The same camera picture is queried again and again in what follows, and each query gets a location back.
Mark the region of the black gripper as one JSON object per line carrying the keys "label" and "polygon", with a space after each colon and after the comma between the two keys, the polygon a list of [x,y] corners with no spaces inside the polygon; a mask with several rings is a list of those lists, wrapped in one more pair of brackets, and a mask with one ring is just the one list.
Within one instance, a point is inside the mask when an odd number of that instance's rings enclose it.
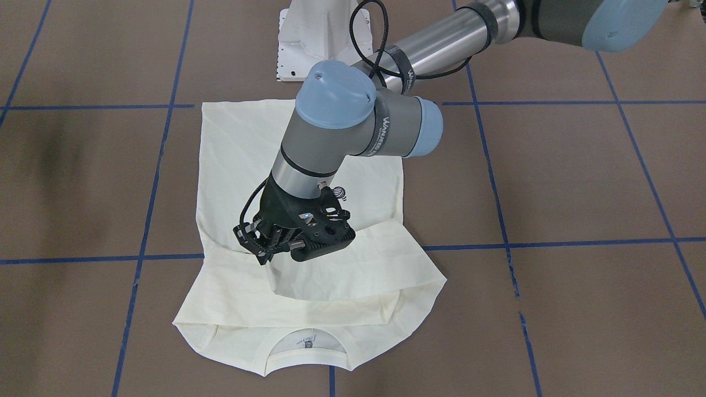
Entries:
{"label": "black gripper", "polygon": [[350,212],[341,208],[333,189],[327,186],[317,198],[302,199],[267,179],[256,219],[237,224],[233,233],[260,265],[282,252],[296,262],[319,258],[345,249],[356,237],[348,224]]}

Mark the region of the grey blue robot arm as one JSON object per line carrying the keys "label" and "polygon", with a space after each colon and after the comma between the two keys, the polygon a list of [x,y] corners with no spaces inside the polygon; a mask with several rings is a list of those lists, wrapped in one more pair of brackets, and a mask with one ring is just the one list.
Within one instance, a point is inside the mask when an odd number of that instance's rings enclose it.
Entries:
{"label": "grey blue robot arm", "polygon": [[666,1],[474,1],[427,28],[388,43],[348,66],[313,65],[250,223],[245,210],[233,232],[265,265],[287,252],[298,262],[347,247],[350,212],[332,180],[345,157],[428,155],[443,134],[433,101],[411,97],[419,81],[464,69],[492,45],[531,37],[599,52],[621,52],[656,24]]}

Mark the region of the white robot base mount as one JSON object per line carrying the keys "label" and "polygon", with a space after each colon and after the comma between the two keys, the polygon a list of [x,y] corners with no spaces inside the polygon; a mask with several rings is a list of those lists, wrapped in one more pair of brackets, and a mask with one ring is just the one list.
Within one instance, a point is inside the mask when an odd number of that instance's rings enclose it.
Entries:
{"label": "white robot base mount", "polygon": [[280,10],[276,78],[302,82],[323,60],[358,63],[350,38],[350,17],[358,1],[292,1]]}

